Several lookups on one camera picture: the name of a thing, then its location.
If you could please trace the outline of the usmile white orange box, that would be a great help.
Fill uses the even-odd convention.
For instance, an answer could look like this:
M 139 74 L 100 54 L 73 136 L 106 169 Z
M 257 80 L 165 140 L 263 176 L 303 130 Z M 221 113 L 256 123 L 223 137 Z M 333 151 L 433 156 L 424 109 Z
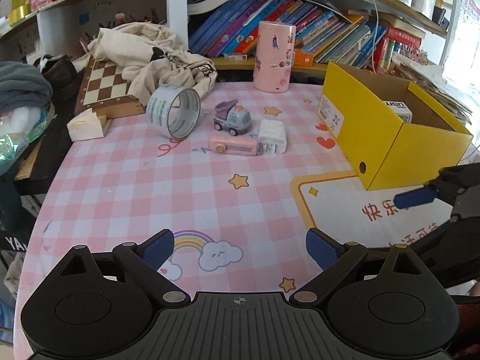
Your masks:
M 413 119 L 413 113 L 407 107 L 404 102 L 397 102 L 397 101 L 383 101 L 385 105 L 387 105 L 391 111 L 393 111 L 397 116 L 402 119 L 403 122 L 410 124 Z

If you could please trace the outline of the pink utility knife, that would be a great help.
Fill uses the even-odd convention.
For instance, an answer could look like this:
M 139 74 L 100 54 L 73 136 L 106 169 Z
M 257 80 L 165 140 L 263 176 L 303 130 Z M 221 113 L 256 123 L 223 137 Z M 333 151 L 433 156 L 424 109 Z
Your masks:
M 211 151 L 223 155 L 262 155 L 263 148 L 254 137 L 214 135 L 209 139 Z

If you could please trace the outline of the clear packing tape roll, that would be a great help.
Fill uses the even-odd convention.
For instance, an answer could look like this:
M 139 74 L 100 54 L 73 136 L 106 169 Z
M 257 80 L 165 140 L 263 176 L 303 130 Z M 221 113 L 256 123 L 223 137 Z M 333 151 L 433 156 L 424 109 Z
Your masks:
M 200 111 L 201 101 L 195 90 L 163 85 L 151 95 L 145 115 L 148 125 L 160 135 L 183 140 L 197 125 Z

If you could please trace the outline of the grey purple toy truck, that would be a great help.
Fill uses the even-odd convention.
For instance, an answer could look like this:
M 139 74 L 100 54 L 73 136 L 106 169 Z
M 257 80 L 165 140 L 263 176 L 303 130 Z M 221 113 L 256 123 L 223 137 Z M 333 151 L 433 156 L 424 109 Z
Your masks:
M 219 102 L 214 111 L 213 126 L 216 131 L 226 131 L 235 137 L 251 130 L 251 114 L 239 104 L 239 100 Z

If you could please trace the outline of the white desk mat with text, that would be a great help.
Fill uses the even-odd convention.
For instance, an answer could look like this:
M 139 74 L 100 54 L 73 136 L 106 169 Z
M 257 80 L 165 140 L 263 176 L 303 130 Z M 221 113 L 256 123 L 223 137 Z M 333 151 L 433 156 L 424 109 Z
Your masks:
M 297 176 L 290 183 L 306 228 L 369 248 L 411 245 L 450 219 L 452 207 L 439 200 L 398 208 L 395 195 L 412 189 L 367 190 L 352 171 Z

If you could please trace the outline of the yellow cardboard box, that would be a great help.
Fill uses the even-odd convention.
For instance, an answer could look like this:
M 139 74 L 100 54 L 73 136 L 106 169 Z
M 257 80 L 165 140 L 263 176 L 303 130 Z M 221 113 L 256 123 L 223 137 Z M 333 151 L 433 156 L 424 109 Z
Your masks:
M 384 100 L 404 102 L 405 123 Z M 468 129 L 411 80 L 329 63 L 318 116 L 367 190 L 421 185 L 456 166 Z

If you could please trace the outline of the stack of papers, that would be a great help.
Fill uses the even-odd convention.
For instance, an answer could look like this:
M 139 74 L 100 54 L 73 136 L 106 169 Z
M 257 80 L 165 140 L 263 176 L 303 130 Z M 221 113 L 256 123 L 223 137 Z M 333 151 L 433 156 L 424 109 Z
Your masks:
M 443 79 L 440 66 L 420 65 L 394 52 L 389 73 L 416 83 L 447 108 L 463 125 L 471 125 L 473 111 L 467 104 L 468 96 Z

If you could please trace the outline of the white charger adapter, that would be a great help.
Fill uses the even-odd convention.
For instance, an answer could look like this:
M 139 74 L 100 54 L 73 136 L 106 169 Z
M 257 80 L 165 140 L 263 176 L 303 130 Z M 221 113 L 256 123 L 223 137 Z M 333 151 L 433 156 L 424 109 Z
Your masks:
M 257 141 L 264 154 L 282 155 L 287 150 L 287 130 L 279 120 L 263 119 L 260 122 Z

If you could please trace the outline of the torn white paper box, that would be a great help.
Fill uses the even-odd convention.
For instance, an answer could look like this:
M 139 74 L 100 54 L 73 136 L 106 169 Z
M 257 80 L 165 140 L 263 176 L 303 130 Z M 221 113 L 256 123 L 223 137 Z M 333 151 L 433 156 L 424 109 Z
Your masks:
M 73 142 L 104 138 L 111 124 L 105 115 L 87 109 L 67 123 L 68 134 Z

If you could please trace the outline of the wooden chess board box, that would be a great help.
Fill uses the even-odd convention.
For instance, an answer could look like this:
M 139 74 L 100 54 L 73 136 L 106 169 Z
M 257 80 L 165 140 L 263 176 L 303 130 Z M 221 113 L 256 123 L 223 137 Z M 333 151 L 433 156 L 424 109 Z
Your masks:
M 90 56 L 74 115 L 92 111 L 108 119 L 119 119 L 143 114 L 145 107 L 136 97 L 128 94 L 130 83 L 122 79 L 122 71 L 110 60 L 96 60 Z

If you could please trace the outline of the iridescent plastic bag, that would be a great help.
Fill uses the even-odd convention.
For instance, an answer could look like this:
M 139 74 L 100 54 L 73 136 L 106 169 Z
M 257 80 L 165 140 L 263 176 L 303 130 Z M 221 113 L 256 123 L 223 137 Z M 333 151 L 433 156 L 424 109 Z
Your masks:
M 1 115 L 1 175 L 44 133 L 55 118 L 55 106 L 22 106 Z

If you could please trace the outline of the pink sticker cylinder canister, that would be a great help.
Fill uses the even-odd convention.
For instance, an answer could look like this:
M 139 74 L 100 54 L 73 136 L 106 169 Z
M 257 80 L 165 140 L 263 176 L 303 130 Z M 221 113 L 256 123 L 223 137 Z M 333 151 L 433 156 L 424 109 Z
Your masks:
M 267 93 L 287 92 L 294 62 L 296 27 L 261 21 L 256 46 L 254 86 Z

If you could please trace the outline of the cream canvas tote bag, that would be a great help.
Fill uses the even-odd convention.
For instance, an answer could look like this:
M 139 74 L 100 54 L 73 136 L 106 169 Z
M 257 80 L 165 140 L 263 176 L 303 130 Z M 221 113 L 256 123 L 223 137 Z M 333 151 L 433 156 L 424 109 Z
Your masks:
M 101 28 L 88 45 L 97 61 L 110 60 L 130 83 L 128 94 L 146 105 L 160 86 L 193 89 L 204 98 L 216 83 L 217 71 L 209 58 L 192 54 L 176 40 L 169 27 L 148 22 Z

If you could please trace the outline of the grey folded blanket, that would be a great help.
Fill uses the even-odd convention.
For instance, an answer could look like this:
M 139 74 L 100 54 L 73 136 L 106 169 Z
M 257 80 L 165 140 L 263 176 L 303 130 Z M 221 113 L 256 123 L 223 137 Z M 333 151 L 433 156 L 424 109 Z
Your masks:
M 44 107 L 52 98 L 53 88 L 41 72 L 30 64 L 7 61 L 0 68 L 1 113 L 20 107 Z

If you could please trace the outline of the row of children's books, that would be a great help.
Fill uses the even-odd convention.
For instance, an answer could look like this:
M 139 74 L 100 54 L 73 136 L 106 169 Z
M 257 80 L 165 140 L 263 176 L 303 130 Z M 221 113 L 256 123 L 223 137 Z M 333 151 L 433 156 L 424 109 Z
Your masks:
M 203 0 L 189 35 L 193 53 L 209 58 L 250 59 L 260 42 L 260 23 L 292 26 L 283 66 L 311 68 L 329 62 L 387 73 L 396 56 L 425 65 L 422 31 L 371 10 L 340 11 L 325 0 Z

